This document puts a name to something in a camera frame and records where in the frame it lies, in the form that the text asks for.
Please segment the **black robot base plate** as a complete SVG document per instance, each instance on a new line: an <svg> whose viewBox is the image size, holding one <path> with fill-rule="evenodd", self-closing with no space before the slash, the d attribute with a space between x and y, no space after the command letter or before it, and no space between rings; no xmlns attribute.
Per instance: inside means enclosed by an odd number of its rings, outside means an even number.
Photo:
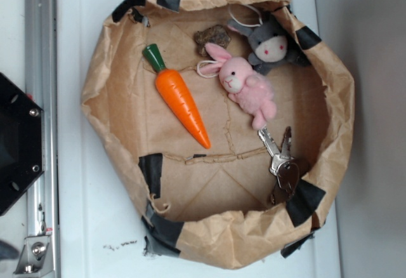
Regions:
<svg viewBox="0 0 406 278"><path fill-rule="evenodd" d="M1 215L42 175L43 110L1 74Z"/></svg>

